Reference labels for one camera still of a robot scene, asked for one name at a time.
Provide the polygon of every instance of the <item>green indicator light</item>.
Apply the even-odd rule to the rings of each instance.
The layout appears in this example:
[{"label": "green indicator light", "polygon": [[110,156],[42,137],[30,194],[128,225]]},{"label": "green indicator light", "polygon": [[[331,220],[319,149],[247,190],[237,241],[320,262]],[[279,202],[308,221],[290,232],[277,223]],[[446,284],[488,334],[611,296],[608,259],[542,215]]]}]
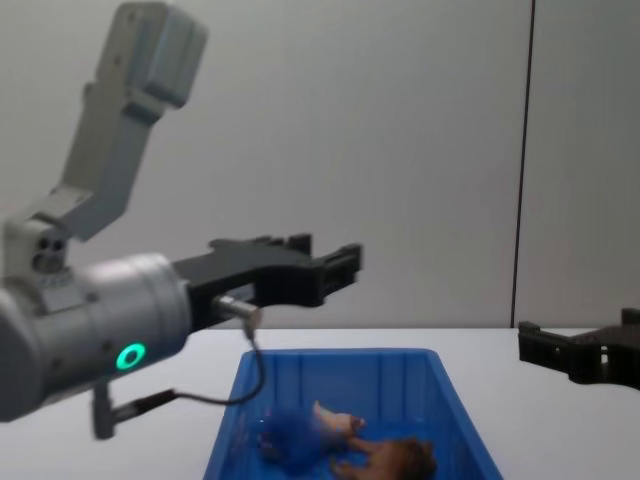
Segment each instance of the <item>green indicator light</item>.
[{"label": "green indicator light", "polygon": [[139,364],[147,352],[147,347],[141,343],[132,343],[118,355],[116,367],[118,370],[129,370]]}]

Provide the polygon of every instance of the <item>black mount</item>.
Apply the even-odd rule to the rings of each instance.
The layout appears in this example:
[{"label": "black mount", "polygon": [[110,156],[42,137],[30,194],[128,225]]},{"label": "black mount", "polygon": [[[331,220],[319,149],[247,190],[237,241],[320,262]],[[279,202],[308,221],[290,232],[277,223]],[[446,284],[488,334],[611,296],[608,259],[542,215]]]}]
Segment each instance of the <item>black mount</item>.
[{"label": "black mount", "polygon": [[311,235],[252,240],[214,240],[211,253],[173,264],[187,281],[193,331],[228,320],[216,312],[213,300],[250,287],[258,307],[295,305],[319,307],[325,297],[355,283],[362,268],[362,246],[348,245],[326,257],[311,256]]},{"label": "black mount", "polygon": [[622,325],[574,337],[518,325],[520,360],[569,375],[580,384],[613,383],[640,390],[640,310],[623,309]]}]

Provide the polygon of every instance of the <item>cable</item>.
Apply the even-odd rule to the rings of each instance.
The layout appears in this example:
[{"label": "cable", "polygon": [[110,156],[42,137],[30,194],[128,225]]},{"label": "cable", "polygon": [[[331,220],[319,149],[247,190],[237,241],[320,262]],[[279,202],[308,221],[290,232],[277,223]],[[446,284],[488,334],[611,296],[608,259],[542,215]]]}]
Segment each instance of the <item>cable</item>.
[{"label": "cable", "polygon": [[251,390],[246,395],[237,398],[231,398],[229,400],[222,400],[217,398],[205,397],[203,395],[197,395],[195,393],[176,392],[173,389],[164,390],[163,392],[159,392],[144,398],[139,398],[138,400],[134,400],[116,408],[114,410],[114,418],[117,422],[124,422],[126,420],[139,417],[140,415],[161,407],[162,405],[166,405],[167,403],[172,402],[178,398],[184,398],[187,400],[206,403],[208,405],[218,405],[223,407],[241,405],[248,402],[249,400],[254,399],[258,396],[258,394],[264,387],[264,384],[266,383],[267,372],[262,352],[256,344],[253,335],[248,334],[247,337],[249,338],[251,348],[256,355],[256,362],[258,364],[258,383],[255,387],[253,387],[253,390]]},{"label": "cable", "polygon": [[233,405],[241,405],[241,404],[246,403],[249,400],[252,400],[255,397],[257,397],[258,394],[260,393],[260,391],[262,390],[262,387],[264,387],[264,384],[266,382],[267,373],[266,373],[266,368],[265,368],[265,365],[264,365],[264,358],[262,357],[262,352],[258,348],[258,345],[256,344],[256,341],[253,340],[253,339],[250,339],[249,342],[251,343],[251,347],[253,348],[253,352],[256,355],[256,362],[258,364],[258,383],[256,384],[255,387],[253,387],[253,390],[251,390],[249,393],[247,393],[246,395],[243,395],[241,397],[232,398],[232,399],[229,399],[229,400],[221,400],[221,399],[216,399],[216,398],[209,398],[209,397],[205,397],[205,396],[202,396],[202,395],[196,395],[194,393],[183,393],[183,392],[174,392],[175,397],[176,398],[185,398],[187,400],[194,400],[196,402],[201,402],[201,403],[207,403],[209,405],[221,405],[221,406],[224,406],[224,407],[230,407],[230,406],[233,406]]}]

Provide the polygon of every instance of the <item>white table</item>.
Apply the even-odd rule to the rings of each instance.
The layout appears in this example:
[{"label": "white table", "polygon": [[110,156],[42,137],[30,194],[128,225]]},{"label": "white table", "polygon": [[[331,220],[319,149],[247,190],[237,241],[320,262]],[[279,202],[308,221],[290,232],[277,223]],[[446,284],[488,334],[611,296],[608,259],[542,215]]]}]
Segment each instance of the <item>white table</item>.
[{"label": "white table", "polygon": [[[640,476],[640,392],[583,387],[521,363],[515,330],[266,330],[259,340],[263,348],[436,350],[506,479]],[[246,350],[237,331],[202,332],[177,357],[115,382],[114,396],[125,401],[169,387],[225,396]],[[200,479],[222,413],[178,400],[97,442],[84,394],[0,425],[0,478]]]}]

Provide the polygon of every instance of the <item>blue plastic bin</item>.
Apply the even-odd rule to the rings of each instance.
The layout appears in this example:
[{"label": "blue plastic bin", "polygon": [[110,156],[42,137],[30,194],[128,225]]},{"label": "blue plastic bin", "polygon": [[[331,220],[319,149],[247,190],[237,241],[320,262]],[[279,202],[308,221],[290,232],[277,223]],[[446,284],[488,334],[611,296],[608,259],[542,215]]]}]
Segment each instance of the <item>blue plastic bin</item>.
[{"label": "blue plastic bin", "polygon": [[[364,418],[362,436],[417,436],[435,447],[435,479],[500,479],[438,355],[429,350],[271,350],[267,384],[251,402],[226,409],[205,480],[285,480],[264,462],[249,429],[270,408],[311,411],[315,401]],[[257,381],[253,353],[240,362],[232,396]],[[328,464],[305,479],[331,479]]]}]

